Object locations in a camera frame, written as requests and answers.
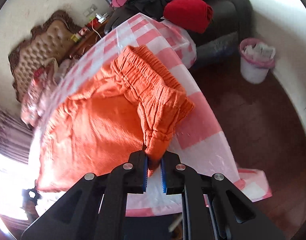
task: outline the trash can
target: trash can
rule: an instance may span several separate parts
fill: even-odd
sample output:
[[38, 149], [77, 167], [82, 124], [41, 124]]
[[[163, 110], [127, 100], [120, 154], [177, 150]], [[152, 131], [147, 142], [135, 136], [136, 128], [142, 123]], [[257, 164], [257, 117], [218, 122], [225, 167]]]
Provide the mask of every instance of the trash can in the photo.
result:
[[252, 84], [261, 83], [266, 78], [269, 69], [275, 66], [274, 59], [267, 62], [255, 61], [244, 53], [244, 48], [247, 45], [252, 45], [254, 47], [259, 42], [262, 41], [256, 38], [247, 38], [240, 43], [239, 47], [241, 55], [241, 74], [245, 80]]

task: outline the orange pants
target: orange pants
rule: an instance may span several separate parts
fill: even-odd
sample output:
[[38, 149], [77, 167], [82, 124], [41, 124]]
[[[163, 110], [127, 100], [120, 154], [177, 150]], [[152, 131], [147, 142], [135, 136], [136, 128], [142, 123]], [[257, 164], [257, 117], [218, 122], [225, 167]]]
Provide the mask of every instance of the orange pants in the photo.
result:
[[127, 46], [53, 113], [41, 146], [38, 189], [66, 191], [88, 172], [109, 173], [143, 143], [152, 172], [193, 107], [146, 46]]

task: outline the wall outlet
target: wall outlet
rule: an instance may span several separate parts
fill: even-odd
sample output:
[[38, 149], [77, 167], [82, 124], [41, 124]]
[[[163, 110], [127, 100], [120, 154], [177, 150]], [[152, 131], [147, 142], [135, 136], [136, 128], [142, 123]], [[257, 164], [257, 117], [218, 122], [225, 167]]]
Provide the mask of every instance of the wall outlet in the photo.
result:
[[97, 10], [97, 6], [92, 4], [91, 7], [87, 8], [84, 12], [83, 15], [87, 18], [89, 17], [92, 13], [94, 13]]

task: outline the wooden floor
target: wooden floor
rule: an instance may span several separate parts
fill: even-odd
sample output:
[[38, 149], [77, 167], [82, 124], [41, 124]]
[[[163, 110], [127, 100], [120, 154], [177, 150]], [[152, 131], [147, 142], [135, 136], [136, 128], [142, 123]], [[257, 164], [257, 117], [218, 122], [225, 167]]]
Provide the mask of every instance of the wooden floor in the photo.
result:
[[245, 81], [239, 57], [192, 72], [243, 168], [266, 173], [273, 197], [256, 206], [290, 239], [306, 219], [306, 137], [288, 96], [269, 73]]

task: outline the white wall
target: white wall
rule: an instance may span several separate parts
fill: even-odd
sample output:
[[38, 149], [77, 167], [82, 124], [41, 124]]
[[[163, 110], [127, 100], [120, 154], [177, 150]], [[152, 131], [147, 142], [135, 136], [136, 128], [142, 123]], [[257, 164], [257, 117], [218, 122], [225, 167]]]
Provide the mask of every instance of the white wall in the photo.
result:
[[250, 2], [255, 36], [276, 47], [274, 75], [289, 95], [306, 132], [306, 9], [300, 0]]
[[0, 106], [12, 114], [20, 114], [20, 104], [16, 101], [12, 87], [8, 54], [37, 24], [45, 22], [53, 12], [64, 9], [76, 24], [83, 26], [89, 22], [83, 12], [92, 4], [98, 13], [105, 13], [109, 5], [105, 0], [7, 0], [0, 10]]

